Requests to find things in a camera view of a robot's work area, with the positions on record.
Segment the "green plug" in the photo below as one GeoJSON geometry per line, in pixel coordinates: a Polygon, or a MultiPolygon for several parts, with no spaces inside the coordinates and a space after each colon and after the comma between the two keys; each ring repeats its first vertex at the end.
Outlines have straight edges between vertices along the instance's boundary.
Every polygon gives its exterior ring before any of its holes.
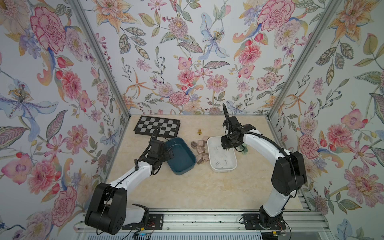
{"type": "Polygon", "coordinates": [[[242,144],[241,147],[242,147],[241,153],[243,155],[245,155],[248,152],[247,145],[246,144],[242,144]]]}

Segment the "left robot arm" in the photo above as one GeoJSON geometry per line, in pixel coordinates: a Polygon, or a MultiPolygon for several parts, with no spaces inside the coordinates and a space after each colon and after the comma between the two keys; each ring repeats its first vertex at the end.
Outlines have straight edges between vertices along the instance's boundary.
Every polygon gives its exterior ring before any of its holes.
{"type": "Polygon", "coordinates": [[[85,216],[85,225],[97,234],[117,234],[124,226],[144,228],[149,223],[149,208],[132,204],[128,196],[145,179],[159,172],[164,162],[174,158],[173,147],[159,140],[150,141],[144,152],[134,160],[134,167],[117,180],[96,186],[85,216]]]}

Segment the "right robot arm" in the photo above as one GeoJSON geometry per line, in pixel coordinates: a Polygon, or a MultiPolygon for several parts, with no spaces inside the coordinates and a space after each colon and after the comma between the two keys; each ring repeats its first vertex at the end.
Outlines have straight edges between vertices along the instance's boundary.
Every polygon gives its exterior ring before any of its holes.
{"type": "Polygon", "coordinates": [[[272,139],[262,135],[256,127],[242,125],[235,116],[223,122],[227,132],[221,137],[222,147],[231,149],[246,144],[264,156],[273,165],[271,177],[273,190],[268,201],[261,206],[260,219],[270,224],[282,215],[290,198],[294,198],[298,190],[308,182],[304,157],[299,152],[283,149],[272,139]]]}

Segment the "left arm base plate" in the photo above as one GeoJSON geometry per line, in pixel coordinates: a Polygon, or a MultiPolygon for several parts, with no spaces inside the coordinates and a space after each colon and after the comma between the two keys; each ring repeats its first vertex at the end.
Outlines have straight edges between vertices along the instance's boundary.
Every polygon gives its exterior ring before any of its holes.
{"type": "Polygon", "coordinates": [[[132,230],[138,231],[141,229],[144,230],[162,230],[164,224],[164,214],[149,214],[143,218],[139,223],[133,223],[129,225],[124,225],[122,230],[132,230]]]}

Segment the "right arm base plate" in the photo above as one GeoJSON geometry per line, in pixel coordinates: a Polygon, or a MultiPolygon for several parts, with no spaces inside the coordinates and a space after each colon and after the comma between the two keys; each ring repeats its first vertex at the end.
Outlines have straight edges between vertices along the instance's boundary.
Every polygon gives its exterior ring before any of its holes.
{"type": "Polygon", "coordinates": [[[264,214],[243,214],[243,222],[246,230],[286,230],[286,224],[282,215],[269,217],[264,214]]]}

